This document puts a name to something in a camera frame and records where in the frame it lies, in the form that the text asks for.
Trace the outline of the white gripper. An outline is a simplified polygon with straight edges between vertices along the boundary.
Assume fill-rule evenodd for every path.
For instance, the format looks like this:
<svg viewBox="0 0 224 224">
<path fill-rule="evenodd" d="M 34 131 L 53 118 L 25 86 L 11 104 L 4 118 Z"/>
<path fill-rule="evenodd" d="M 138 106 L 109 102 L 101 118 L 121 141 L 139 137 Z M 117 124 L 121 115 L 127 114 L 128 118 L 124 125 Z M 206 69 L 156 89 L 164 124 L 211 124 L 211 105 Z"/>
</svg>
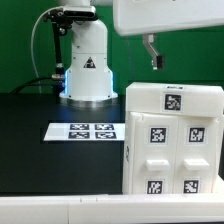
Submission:
<svg viewBox="0 0 224 224">
<path fill-rule="evenodd" d="M 165 58 L 152 33 L 224 25 L 224 0 L 114 0 L 113 21 L 120 35 L 144 34 L 152 67 L 160 70 Z"/>
</svg>

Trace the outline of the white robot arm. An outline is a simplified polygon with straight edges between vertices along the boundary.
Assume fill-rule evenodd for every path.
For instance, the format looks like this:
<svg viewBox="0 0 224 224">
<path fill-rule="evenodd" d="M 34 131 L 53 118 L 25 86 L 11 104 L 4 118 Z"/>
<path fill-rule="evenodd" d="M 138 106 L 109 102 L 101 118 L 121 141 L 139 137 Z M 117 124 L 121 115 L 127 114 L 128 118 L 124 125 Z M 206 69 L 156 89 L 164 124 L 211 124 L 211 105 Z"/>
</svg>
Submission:
<svg viewBox="0 0 224 224">
<path fill-rule="evenodd" d="M 103 102 L 117 97 L 107 66 L 107 28 L 98 6 L 113 9 L 113 24 L 121 36 L 142 35 L 155 70 L 163 56 L 152 47 L 155 34 L 224 25 L 224 0 L 56 0 L 73 32 L 72 62 L 65 72 L 65 91 L 73 102 Z"/>
</svg>

